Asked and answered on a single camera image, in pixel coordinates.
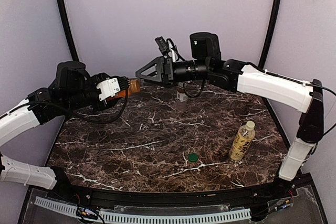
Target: white arm link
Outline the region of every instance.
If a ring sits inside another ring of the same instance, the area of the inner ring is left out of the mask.
[[[316,144],[309,144],[299,138],[295,138],[285,160],[282,162],[279,178],[288,181],[294,179],[302,164],[307,161],[307,156],[315,145]]]
[[[302,113],[307,112],[312,100],[310,92],[313,92],[313,87],[298,84],[280,77],[270,76],[269,74],[260,72],[251,65],[245,65],[242,71],[243,74],[238,77],[237,91],[256,94],[284,103]]]
[[[56,184],[56,175],[50,167],[28,165],[7,156],[1,157],[1,163],[5,169],[1,171],[0,181],[39,186],[49,190]]]
[[[29,102],[23,100],[17,106]],[[21,133],[40,125],[33,111],[28,110],[29,106],[24,106],[13,113],[7,112],[0,119],[0,146],[7,143]]]

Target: plastic bottle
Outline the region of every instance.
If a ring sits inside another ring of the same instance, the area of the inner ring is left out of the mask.
[[[229,156],[232,160],[242,160],[256,135],[254,130],[255,126],[253,121],[248,121],[246,125],[239,128],[231,150],[229,151]]]
[[[134,93],[140,93],[140,81],[139,80],[131,80],[130,87],[128,88],[128,97],[131,96],[131,94]],[[119,92],[117,95],[114,97],[108,98],[108,101],[116,99],[116,98],[125,98],[126,96],[126,91],[123,90]]]

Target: orange object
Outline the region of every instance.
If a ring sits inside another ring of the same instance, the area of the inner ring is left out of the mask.
[[[128,97],[131,96],[131,94],[140,93],[140,81],[139,80],[131,80],[130,87],[128,88]],[[107,101],[111,101],[113,99],[117,98],[125,98],[126,91],[120,91],[117,95],[114,97],[107,98]]]

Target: green bottle cap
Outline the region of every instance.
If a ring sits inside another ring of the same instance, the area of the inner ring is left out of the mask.
[[[189,161],[192,163],[195,163],[198,161],[198,155],[196,153],[190,153],[189,154]]]

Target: yellow bottle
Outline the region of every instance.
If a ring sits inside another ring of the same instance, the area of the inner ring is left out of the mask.
[[[244,157],[256,132],[254,130],[255,123],[248,121],[246,125],[239,128],[235,140],[233,141],[229,156],[234,161],[240,161]]]

